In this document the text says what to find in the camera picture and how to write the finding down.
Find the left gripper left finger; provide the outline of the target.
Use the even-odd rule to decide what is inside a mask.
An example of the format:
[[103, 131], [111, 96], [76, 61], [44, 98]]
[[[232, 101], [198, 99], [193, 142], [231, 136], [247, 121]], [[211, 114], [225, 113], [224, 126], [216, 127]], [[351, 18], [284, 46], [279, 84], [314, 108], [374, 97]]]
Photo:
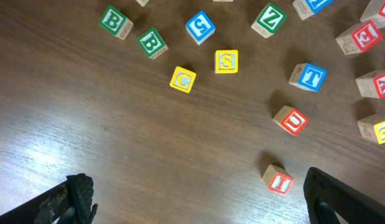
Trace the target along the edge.
[[0, 215], [0, 224], [91, 224], [98, 208], [93, 194], [91, 177], [68, 175], [61, 184]]

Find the red I block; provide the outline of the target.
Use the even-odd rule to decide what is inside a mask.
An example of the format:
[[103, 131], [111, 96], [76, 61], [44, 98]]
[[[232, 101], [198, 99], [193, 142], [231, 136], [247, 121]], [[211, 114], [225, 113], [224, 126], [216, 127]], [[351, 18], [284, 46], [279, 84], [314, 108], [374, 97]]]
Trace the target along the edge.
[[270, 164], [262, 177], [267, 188], [276, 194], [287, 195], [294, 178], [283, 168]]

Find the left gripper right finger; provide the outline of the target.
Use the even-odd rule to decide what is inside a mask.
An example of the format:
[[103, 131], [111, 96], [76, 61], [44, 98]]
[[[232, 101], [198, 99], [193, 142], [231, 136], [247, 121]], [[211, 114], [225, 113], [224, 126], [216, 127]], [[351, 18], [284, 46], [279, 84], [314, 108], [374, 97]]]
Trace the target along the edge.
[[310, 223], [384, 223], [385, 206], [326, 172], [311, 167], [304, 182]]

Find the yellow C block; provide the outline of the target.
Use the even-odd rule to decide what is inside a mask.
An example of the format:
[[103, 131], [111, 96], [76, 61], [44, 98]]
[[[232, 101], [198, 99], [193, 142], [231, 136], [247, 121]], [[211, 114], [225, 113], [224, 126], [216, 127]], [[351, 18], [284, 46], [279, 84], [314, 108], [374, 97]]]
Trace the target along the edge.
[[196, 73], [177, 66], [172, 75], [170, 86], [185, 93], [190, 93], [196, 78]]

